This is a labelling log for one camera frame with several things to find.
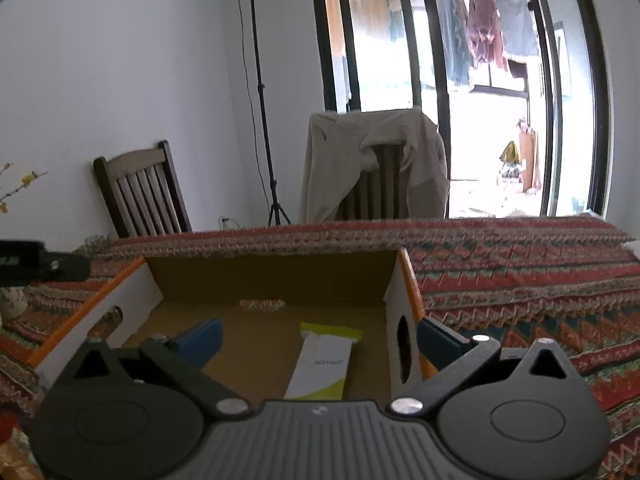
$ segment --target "open box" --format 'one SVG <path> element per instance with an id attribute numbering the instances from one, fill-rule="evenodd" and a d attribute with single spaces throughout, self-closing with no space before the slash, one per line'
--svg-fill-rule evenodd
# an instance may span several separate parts
<path id="1" fill-rule="evenodd" d="M 286 305 L 255 310 L 241 300 Z M 112 348 L 137 346 L 158 333 L 175 336 L 219 317 L 222 350 L 202 371 L 254 405 L 284 396 L 302 348 L 302 321 L 362 330 L 351 351 L 345 399 L 386 404 L 430 374 L 415 341 L 422 302 L 405 250 L 137 260 L 34 355 L 44 386 L 114 306 L 122 322 L 107 339 Z"/>

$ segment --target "floor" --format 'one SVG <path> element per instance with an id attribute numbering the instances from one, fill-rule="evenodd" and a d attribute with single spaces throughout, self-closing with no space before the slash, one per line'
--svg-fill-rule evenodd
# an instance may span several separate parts
<path id="1" fill-rule="evenodd" d="M 449 218 L 539 216 L 542 192 L 522 192 L 522 183 L 455 180 L 449 195 Z"/>

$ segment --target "toothpaste tube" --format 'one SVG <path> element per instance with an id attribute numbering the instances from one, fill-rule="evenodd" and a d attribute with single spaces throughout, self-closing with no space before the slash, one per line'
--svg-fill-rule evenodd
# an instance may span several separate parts
<path id="1" fill-rule="evenodd" d="M 362 331 L 340 326 L 300 323 L 305 340 L 285 399 L 340 400 L 351 346 Z"/>

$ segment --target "patterned tablecloth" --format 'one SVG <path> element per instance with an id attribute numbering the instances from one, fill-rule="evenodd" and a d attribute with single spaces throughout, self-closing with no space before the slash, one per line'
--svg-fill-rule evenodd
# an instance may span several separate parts
<path id="1" fill-rule="evenodd" d="M 37 405 L 29 355 L 132 259 L 396 250 L 406 247 L 424 313 L 465 335 L 505 346 L 556 339 L 571 356 L 613 434 L 600 478 L 638 475 L 640 262 L 630 238 L 587 216 L 572 218 L 340 222 L 119 240 L 98 254 L 81 284 L 30 288 L 30 309 L 0 331 L 0 401 Z M 109 314 L 95 331 L 117 325 Z"/>

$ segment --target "white cloth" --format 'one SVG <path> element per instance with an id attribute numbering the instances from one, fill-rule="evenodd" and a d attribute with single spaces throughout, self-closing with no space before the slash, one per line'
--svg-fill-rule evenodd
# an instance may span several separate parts
<path id="1" fill-rule="evenodd" d="M 410 218 L 441 218 L 449 196 L 444 143 L 417 108 L 311 115 L 300 196 L 300 223 L 335 219 L 360 173 L 378 168 L 372 146 L 402 144 Z"/>
<path id="2" fill-rule="evenodd" d="M 640 240 L 634 240 L 633 242 L 625 242 L 622 244 L 622 248 L 627 251 L 631 251 L 634 256 L 640 260 Z"/>

